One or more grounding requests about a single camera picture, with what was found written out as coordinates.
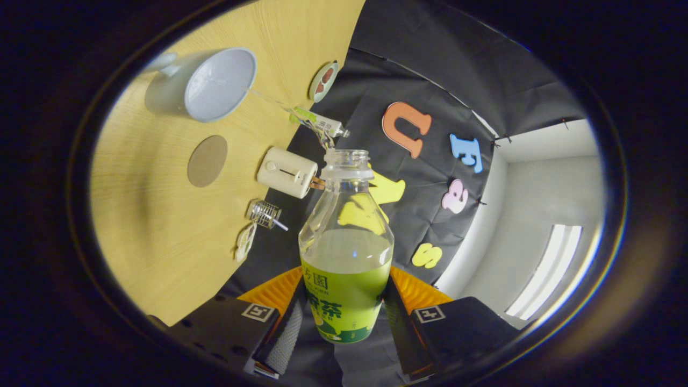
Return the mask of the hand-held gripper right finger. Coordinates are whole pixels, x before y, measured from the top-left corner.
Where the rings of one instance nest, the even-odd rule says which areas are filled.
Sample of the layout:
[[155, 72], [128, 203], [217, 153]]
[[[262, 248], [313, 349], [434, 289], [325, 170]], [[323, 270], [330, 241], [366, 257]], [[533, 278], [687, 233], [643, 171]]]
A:
[[396, 267], [383, 300], [400, 366], [410, 379], [466, 367], [519, 335], [476, 297], [452, 299]]

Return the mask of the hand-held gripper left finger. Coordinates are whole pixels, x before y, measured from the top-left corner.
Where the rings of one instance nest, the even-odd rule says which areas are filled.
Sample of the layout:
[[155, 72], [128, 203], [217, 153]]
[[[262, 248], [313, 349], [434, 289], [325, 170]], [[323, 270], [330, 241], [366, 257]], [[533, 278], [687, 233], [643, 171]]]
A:
[[239, 297], [214, 296], [166, 332], [233, 372], [278, 379], [295, 350], [304, 303], [303, 271], [295, 267]]

